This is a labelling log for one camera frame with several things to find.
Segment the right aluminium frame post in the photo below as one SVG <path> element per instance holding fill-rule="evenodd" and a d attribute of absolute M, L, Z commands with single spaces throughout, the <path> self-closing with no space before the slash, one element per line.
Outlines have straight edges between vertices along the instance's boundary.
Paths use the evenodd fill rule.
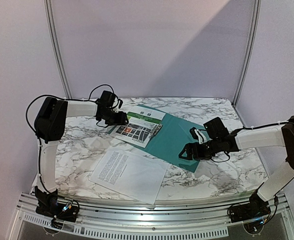
<path fill-rule="evenodd" d="M 261 1 L 260 0 L 255 0 L 254 5 L 253 5 L 253 11 L 252 11 L 252 17 L 251 17 L 251 22 L 250 22 L 250 27 L 249 27 L 249 33 L 248 33 L 248 39 L 247 39 L 247 45 L 246 45 L 246 50 L 245 50 L 245 57 L 244 57 L 244 62 L 241 68 L 241 74 L 239 81 L 237 83 L 237 87 L 233 96 L 232 100 L 232 105 L 234 107 L 237 106 L 240 100 L 240 96 L 242 93 L 242 89 L 245 83 L 245 78 L 247 75 L 247 71 L 249 68 L 250 64 L 250 59 L 251 55 L 253 52 L 254 48 L 254 42 L 255 42 L 255 37 L 257 33 L 257 27 L 258 27 L 258 22 L 259 22 L 259 15 L 260 15 L 260 8 L 261 8 Z"/>

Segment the green map flyer sheet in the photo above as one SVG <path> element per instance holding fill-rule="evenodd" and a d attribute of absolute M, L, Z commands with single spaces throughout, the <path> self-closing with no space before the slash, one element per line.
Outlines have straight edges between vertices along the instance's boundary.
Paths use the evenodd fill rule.
<path fill-rule="evenodd" d="M 149 143 L 152 128 L 160 124 L 166 114 L 145 106 L 133 106 L 127 113 L 129 123 L 116 126 L 110 136 L 141 148 Z"/>

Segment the teal file folder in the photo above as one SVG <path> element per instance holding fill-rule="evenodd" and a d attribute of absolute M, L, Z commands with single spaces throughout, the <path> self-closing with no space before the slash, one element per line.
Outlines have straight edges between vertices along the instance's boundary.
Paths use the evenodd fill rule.
<path fill-rule="evenodd" d="M 159 159 L 171 163 L 177 167 L 194 173 L 199 162 L 196 160 L 185 160 L 178 157 L 187 143 L 198 142 L 192 138 L 191 128 L 204 130 L 202 125 L 165 113 L 159 122 L 162 127 L 157 134 L 151 138 L 146 147 L 135 145 L 136 148 L 151 154 Z"/>

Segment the left aluminium frame post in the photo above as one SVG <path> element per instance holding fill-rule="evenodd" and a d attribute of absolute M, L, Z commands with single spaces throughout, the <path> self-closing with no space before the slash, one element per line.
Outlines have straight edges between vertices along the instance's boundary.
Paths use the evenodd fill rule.
<path fill-rule="evenodd" d="M 50 36 L 51 45 L 53 48 L 54 58 L 56 61 L 59 77 L 60 77 L 62 87 L 66 97 L 71 99 L 72 98 L 71 88 L 67 79 L 67 74 L 63 64 L 63 59 L 62 59 L 58 37 L 56 33 L 52 1 L 44 0 L 44 7 L 45 7 L 47 25 L 49 30 L 49 36 Z"/>

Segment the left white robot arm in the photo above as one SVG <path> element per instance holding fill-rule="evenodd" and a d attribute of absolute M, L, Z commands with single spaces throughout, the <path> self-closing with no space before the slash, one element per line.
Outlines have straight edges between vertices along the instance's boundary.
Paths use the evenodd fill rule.
<path fill-rule="evenodd" d="M 39 142 L 37 182 L 35 196 L 42 201 L 42 209 L 50 216 L 57 217 L 61 206 L 52 198 L 57 197 L 55 182 L 56 150 L 65 132 L 69 117 L 95 117 L 106 126 L 125 126 L 129 123 L 127 114 L 116 111 L 113 105 L 116 95 L 103 91 L 97 100 L 63 99 L 47 95 L 34 121 L 34 131 Z"/>

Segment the white text paper sheet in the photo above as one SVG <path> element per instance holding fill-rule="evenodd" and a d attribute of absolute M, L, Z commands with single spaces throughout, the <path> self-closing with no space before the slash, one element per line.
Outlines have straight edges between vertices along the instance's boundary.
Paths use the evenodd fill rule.
<path fill-rule="evenodd" d="M 95 167 L 90 181 L 152 205 L 156 201 L 168 165 L 160 159 L 149 159 L 111 148 Z"/>

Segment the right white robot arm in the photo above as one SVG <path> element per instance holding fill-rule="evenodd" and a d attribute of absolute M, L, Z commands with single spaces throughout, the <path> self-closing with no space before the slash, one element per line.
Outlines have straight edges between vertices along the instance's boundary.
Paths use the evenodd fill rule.
<path fill-rule="evenodd" d="M 262 147 L 283 147 L 287 157 L 281 166 L 261 184 L 249 198 L 249 203 L 230 210 L 235 216 L 256 218 L 267 210 L 268 201 L 294 179 L 294 115 L 289 120 L 257 127 L 242 127 L 229 132 L 222 120 L 216 117 L 204 124 L 209 140 L 205 140 L 200 129 L 190 129 L 196 142 L 187 143 L 179 153 L 184 160 L 210 160 L 217 153 L 239 152 Z"/>

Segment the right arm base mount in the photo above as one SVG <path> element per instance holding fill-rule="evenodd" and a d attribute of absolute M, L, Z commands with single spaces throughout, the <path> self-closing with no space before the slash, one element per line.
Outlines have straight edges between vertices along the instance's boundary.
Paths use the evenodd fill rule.
<path fill-rule="evenodd" d="M 262 225 L 268 223 L 276 214 L 279 204 L 277 196 L 274 197 L 275 211 L 272 214 L 268 201 L 260 200 L 259 198 L 251 197 L 249 203 L 246 204 L 233 204 L 227 210 L 227 215 L 231 219 L 232 223 L 246 221 L 253 218 L 262 217 L 268 215 L 265 220 L 261 221 Z"/>

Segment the aluminium frame post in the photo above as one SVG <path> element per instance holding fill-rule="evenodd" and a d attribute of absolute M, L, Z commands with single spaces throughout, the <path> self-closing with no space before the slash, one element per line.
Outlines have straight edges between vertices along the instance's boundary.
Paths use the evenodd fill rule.
<path fill-rule="evenodd" d="M 246 50 L 245 50 L 245 57 L 244 57 L 244 62 L 241 68 L 241 74 L 239 81 L 237 83 L 237 87 L 233 96 L 232 100 L 232 105 L 234 107 L 237 106 L 240 100 L 240 96 L 242 93 L 242 89 L 245 83 L 245 78 L 247 75 L 247 71 L 249 68 L 250 64 L 250 59 L 251 55 L 253 52 L 254 48 L 254 42 L 255 42 L 255 37 L 257 33 L 257 27 L 258 27 L 258 22 L 259 22 L 259 15 L 260 15 L 260 8 L 261 8 L 261 1 L 260 0 L 255 0 L 254 5 L 253 5 L 253 11 L 252 11 L 252 17 L 251 17 L 251 22 L 250 22 L 250 27 L 249 27 L 249 33 L 248 33 L 248 39 L 247 39 L 247 45 L 246 45 Z"/>
<path fill-rule="evenodd" d="M 54 58 L 56 61 L 59 77 L 60 77 L 62 87 L 66 97 L 71 99 L 72 98 L 71 88 L 67 79 L 67 74 L 63 64 L 63 59 L 62 59 L 58 37 L 56 33 L 52 1 L 44 0 L 44 7 L 45 7 L 47 25 L 49 30 L 49 36 L 50 36 L 51 45 L 53 48 Z"/>

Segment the aluminium front rail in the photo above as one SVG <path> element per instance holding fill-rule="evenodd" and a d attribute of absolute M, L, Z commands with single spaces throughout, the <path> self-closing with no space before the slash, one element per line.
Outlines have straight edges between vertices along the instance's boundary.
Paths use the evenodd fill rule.
<path fill-rule="evenodd" d="M 294 220 L 284 194 L 273 218 L 257 228 L 261 219 L 232 222 L 230 206 L 248 202 L 249 196 L 191 200 L 161 200 L 146 205 L 129 200 L 80 201 L 75 222 L 58 221 L 36 213 L 37 200 L 23 193 L 9 232 L 11 240 L 294 240 Z"/>

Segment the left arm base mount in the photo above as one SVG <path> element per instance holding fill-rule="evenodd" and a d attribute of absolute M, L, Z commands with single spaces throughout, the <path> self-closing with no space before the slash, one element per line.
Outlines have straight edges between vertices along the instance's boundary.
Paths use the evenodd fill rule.
<path fill-rule="evenodd" d="M 37 214 L 51 217 L 53 220 L 76 222 L 80 209 L 76 200 L 59 203 L 57 190 L 51 193 L 42 192 L 37 186 L 34 187 L 34 193 L 38 200 L 35 210 Z"/>

